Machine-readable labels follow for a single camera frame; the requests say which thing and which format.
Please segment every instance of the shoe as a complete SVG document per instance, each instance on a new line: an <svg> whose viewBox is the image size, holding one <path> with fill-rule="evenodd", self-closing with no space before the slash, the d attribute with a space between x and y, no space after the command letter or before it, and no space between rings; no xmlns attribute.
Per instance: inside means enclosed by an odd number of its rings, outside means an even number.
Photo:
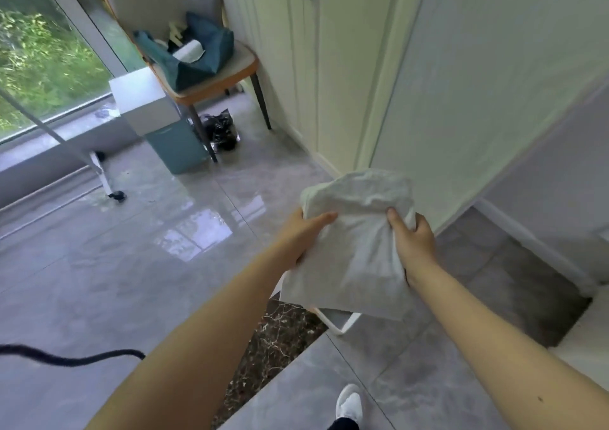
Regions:
<svg viewBox="0 0 609 430"><path fill-rule="evenodd" d="M361 390L355 384L349 384L342 389L339 399L336 400L336 419L347 417L354 420L357 425L362 424L363 409Z"/></svg>

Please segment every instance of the black pants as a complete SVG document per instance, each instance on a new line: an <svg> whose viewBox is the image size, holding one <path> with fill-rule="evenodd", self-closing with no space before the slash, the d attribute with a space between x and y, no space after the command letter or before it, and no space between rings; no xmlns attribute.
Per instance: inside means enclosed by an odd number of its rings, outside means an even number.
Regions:
<svg viewBox="0 0 609 430"><path fill-rule="evenodd" d="M359 430L359 426L354 420L351 420L348 417L341 417L332 422L332 425L328 430Z"/></svg>

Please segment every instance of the black wheel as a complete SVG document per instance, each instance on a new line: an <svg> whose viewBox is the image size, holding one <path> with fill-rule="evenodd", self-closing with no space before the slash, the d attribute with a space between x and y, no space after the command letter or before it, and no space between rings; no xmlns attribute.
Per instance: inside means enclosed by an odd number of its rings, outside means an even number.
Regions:
<svg viewBox="0 0 609 430"><path fill-rule="evenodd" d="M121 203L127 199L127 195L122 191L115 191L114 193L109 194L108 197L118 201L118 203Z"/></svg>

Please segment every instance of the wardrobe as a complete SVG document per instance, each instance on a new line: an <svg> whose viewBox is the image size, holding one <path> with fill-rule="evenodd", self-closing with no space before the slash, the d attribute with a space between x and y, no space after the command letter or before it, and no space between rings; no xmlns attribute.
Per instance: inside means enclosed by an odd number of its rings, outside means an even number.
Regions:
<svg viewBox="0 0 609 430"><path fill-rule="evenodd" d="M337 177L367 167L420 0L224 0L270 118Z"/></svg>

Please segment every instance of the dark marble threshold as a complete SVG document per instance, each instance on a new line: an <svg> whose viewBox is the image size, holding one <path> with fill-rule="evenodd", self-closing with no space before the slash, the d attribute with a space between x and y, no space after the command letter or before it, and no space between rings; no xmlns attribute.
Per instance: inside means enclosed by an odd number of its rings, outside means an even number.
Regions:
<svg viewBox="0 0 609 430"><path fill-rule="evenodd" d="M211 428L217 429L326 329L313 313L274 296L241 358Z"/></svg>

